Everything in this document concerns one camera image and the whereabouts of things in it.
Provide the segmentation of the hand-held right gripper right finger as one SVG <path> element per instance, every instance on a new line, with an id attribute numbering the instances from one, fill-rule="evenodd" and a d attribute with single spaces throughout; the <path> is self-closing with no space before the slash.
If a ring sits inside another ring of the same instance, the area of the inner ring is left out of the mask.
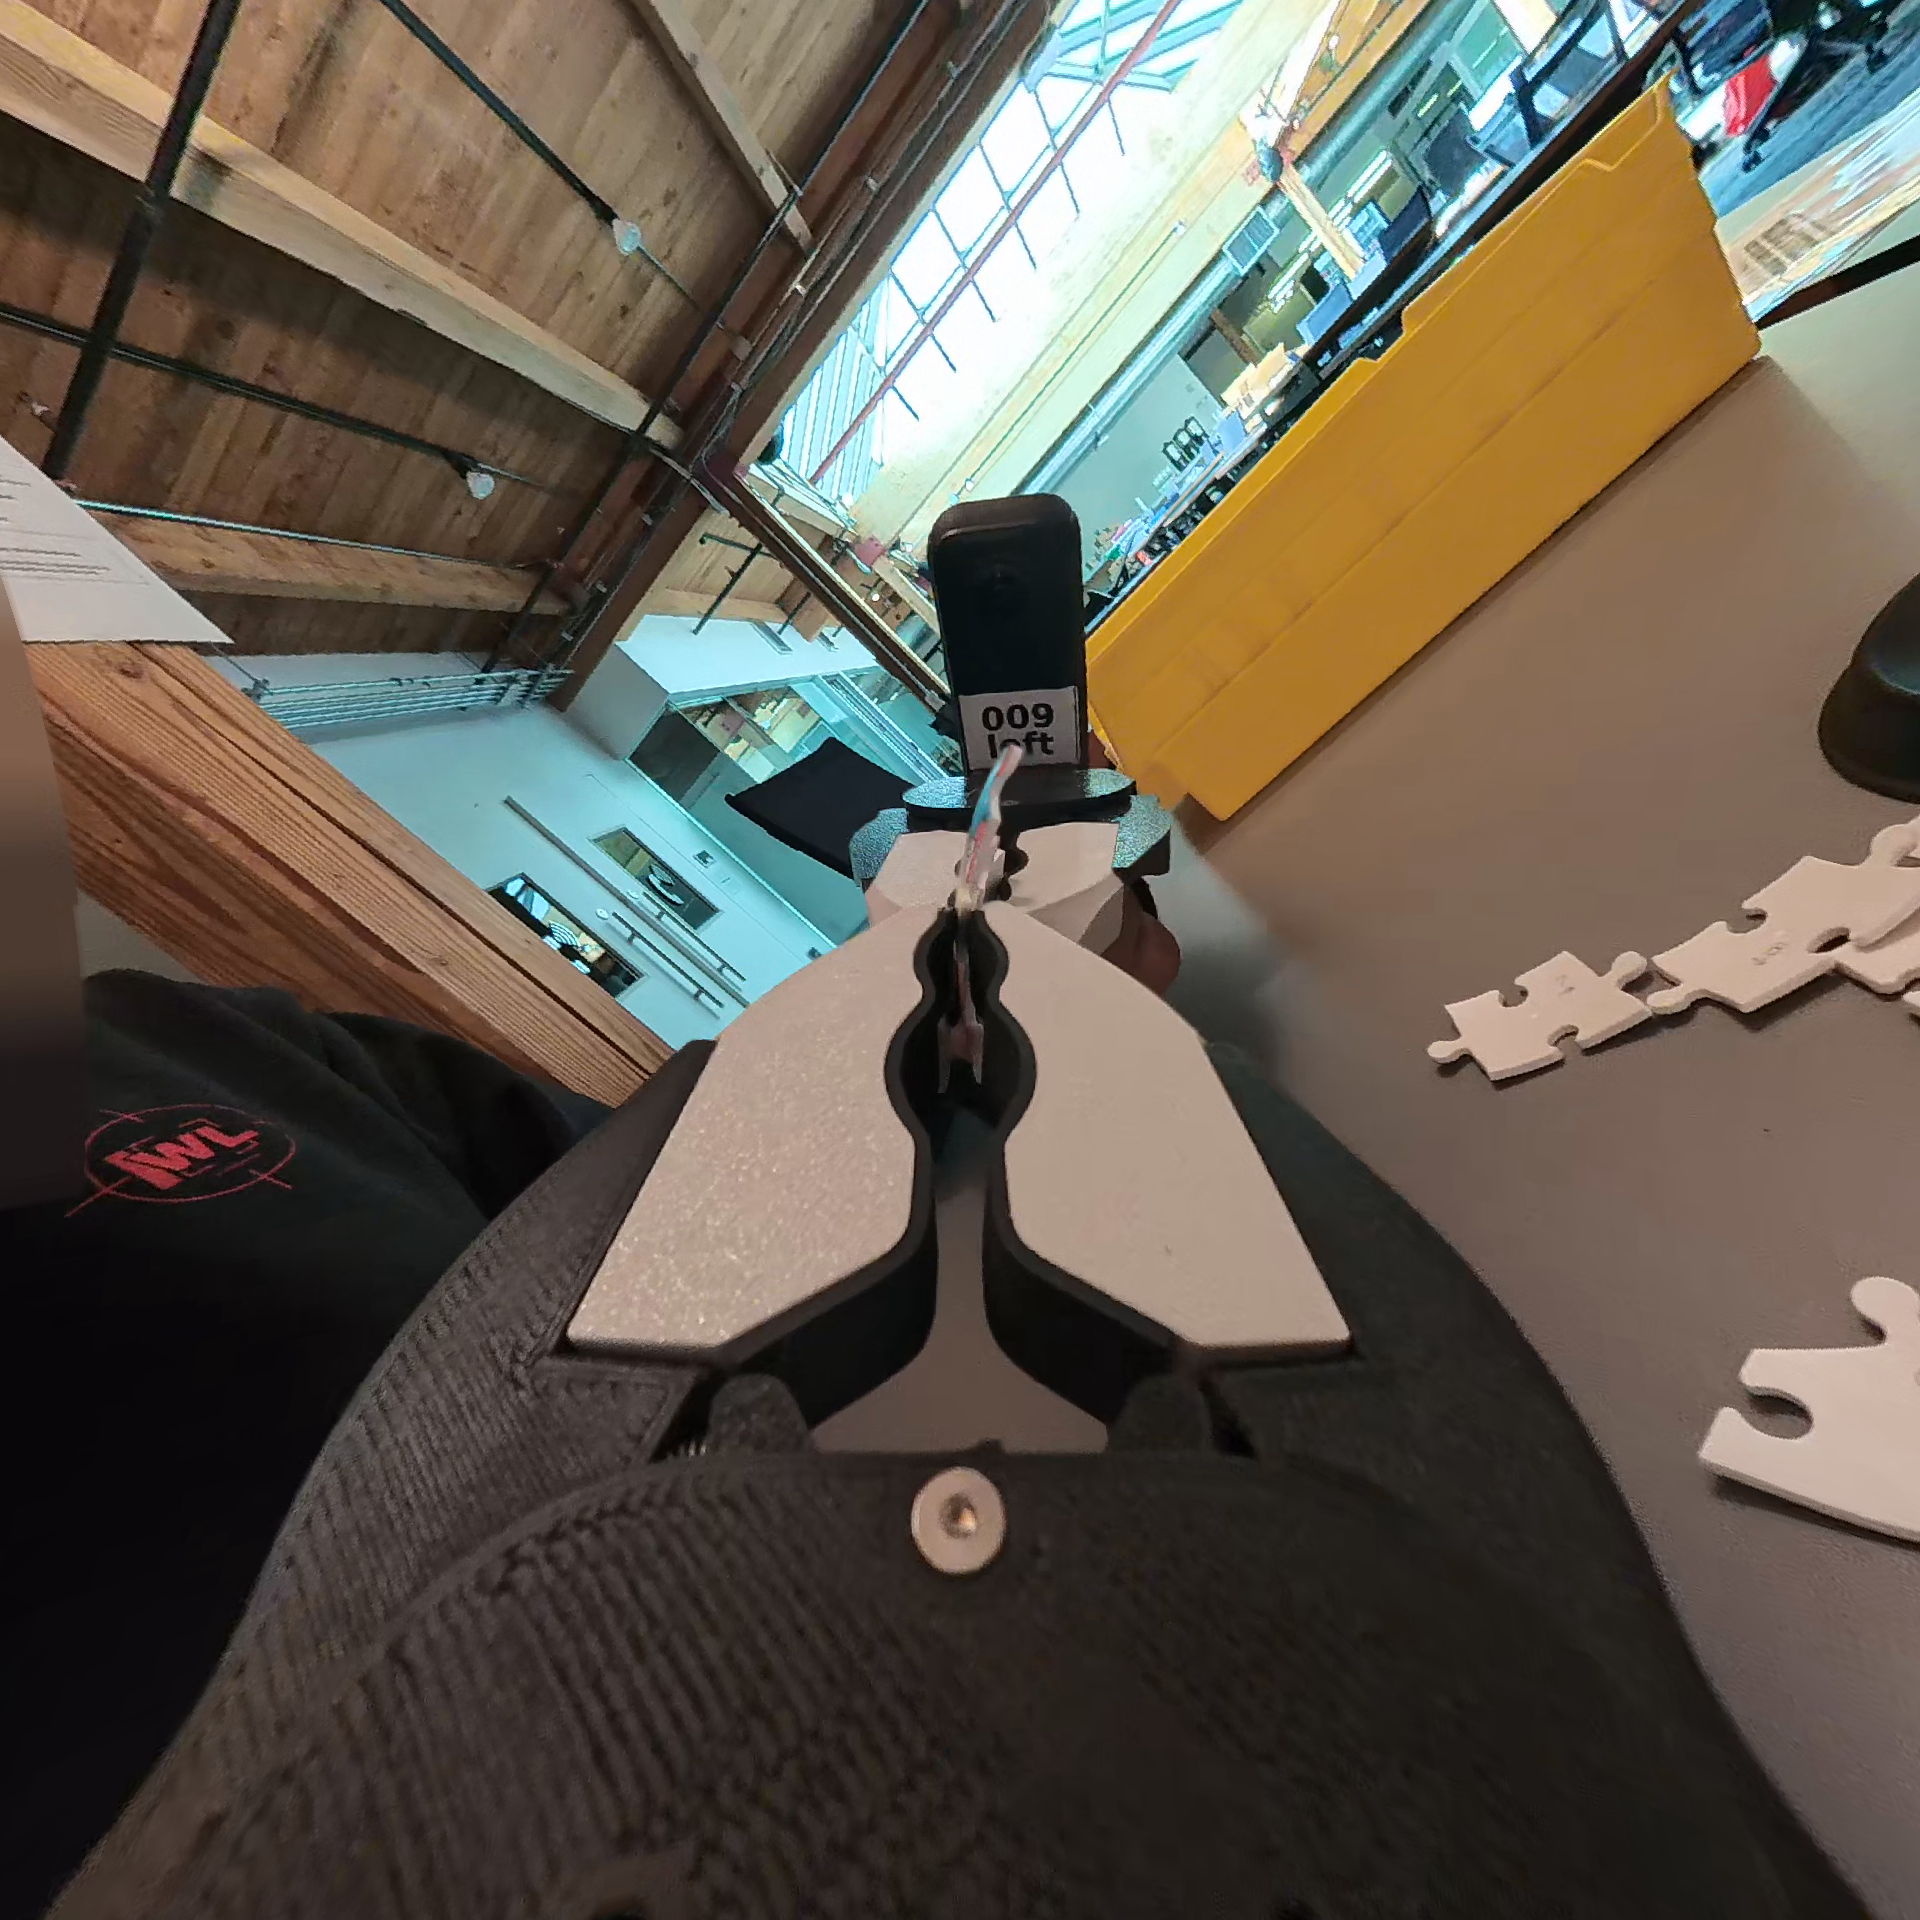
<path id="1" fill-rule="evenodd" d="M 986 1024 L 984 1308 L 1000 1348 L 1109 1424 L 1154 1377 L 1354 1347 L 1207 1044 L 1010 905 L 970 932 Z"/>

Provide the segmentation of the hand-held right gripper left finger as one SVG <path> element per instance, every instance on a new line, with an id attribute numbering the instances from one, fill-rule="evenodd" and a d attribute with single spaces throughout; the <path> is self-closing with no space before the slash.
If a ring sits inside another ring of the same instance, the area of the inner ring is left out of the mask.
<path id="1" fill-rule="evenodd" d="M 568 1324 L 572 1348 L 768 1374 L 812 1424 L 921 1353 L 947 956 L 948 915 L 906 911 L 732 1023 Z"/>

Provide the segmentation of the colourful curved puzzle ball section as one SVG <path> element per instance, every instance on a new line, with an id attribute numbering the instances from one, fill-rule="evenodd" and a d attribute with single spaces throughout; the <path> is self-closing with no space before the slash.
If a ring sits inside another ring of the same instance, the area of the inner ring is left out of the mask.
<path id="1" fill-rule="evenodd" d="M 968 844 L 956 864 L 956 887 L 951 892 L 951 993 L 937 1023 L 937 1091 L 943 1095 L 954 1091 L 954 1082 L 960 1075 L 968 1075 L 975 1087 L 986 1082 L 988 1028 L 977 1004 L 971 939 L 978 913 L 989 902 L 992 887 L 1004 879 L 1001 806 L 1007 787 L 1023 767 L 1023 756 L 1025 747 L 1017 743 L 1000 750 L 984 780 L 968 830 Z"/>

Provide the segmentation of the yellow plastic bin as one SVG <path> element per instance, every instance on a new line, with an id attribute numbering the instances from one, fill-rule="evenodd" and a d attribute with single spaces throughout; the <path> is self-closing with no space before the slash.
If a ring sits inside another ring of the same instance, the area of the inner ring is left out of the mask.
<path id="1" fill-rule="evenodd" d="M 1231 820 L 1757 353 L 1656 88 L 1107 615 L 1095 732 L 1145 794 Z"/>

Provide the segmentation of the black dome puzzle stand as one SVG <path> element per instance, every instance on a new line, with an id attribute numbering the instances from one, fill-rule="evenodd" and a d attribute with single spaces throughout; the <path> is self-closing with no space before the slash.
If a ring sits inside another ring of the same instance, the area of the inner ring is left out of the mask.
<path id="1" fill-rule="evenodd" d="M 1815 727 L 1840 780 L 1903 802 L 1919 802 L 1919 594 L 1911 579 L 1867 623 Z"/>

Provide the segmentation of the person's left hand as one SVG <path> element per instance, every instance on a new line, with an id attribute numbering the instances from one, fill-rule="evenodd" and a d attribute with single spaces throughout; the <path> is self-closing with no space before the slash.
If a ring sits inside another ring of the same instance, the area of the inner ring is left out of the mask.
<path id="1" fill-rule="evenodd" d="M 1121 889 L 1121 928 L 1105 958 L 1160 998 L 1177 980 L 1184 956 L 1145 880 L 1127 880 Z"/>

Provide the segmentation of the dark flat panel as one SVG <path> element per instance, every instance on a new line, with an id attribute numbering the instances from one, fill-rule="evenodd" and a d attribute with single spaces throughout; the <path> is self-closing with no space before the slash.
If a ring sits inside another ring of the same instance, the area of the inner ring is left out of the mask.
<path id="1" fill-rule="evenodd" d="M 831 737 L 781 774 L 727 795 L 727 806 L 781 846 L 853 879 L 856 836 L 898 810 L 906 792 L 906 780 Z"/>

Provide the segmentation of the large paned window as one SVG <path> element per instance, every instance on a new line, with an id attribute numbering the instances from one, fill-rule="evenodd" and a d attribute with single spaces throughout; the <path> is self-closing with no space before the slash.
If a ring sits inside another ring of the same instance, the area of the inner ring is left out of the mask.
<path id="1" fill-rule="evenodd" d="M 853 507 L 986 399 L 1111 226 L 1237 2 L 1065 6 L 781 422 L 785 467 Z"/>

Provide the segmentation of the wooden beam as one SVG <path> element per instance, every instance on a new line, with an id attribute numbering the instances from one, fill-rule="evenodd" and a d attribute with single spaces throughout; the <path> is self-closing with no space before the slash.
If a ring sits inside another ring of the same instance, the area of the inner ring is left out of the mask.
<path id="1" fill-rule="evenodd" d="M 419 1024 L 611 1107 L 635 1015 L 181 646 L 32 643 L 85 896 L 221 988 Z"/>

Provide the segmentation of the black hooded sweatshirt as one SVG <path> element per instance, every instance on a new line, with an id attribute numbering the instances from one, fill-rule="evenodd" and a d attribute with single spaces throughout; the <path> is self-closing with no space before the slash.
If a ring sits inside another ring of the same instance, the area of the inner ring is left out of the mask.
<path id="1" fill-rule="evenodd" d="M 3 1231 L 3 1911 L 41 1916 L 199 1700 L 331 1427 L 609 1115 L 288 993 L 85 986 L 81 1186 Z"/>

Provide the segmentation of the printed paper notice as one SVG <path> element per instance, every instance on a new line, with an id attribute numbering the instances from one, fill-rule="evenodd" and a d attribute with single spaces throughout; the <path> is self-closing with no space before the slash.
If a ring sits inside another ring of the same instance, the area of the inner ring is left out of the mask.
<path id="1" fill-rule="evenodd" d="M 9 442 L 3 596 L 25 643 L 208 646 L 228 638 Z"/>

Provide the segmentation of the black ceiling pipe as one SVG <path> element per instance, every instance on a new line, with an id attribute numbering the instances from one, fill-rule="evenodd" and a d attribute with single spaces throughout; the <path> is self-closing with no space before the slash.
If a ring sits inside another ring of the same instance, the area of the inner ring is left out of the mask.
<path id="1" fill-rule="evenodd" d="M 165 212 L 175 201 L 177 182 L 189 154 L 189 140 L 208 100 L 227 42 L 234 35 L 239 11 L 239 2 L 208 2 L 201 17 L 181 82 L 161 127 L 154 158 L 138 186 L 132 208 L 112 254 L 112 266 L 81 346 L 77 364 L 67 382 L 51 447 L 41 457 L 41 470 L 57 484 L 67 482 L 68 470 L 81 450 L 92 403 L 103 385 L 112 347 L 119 340 Z"/>

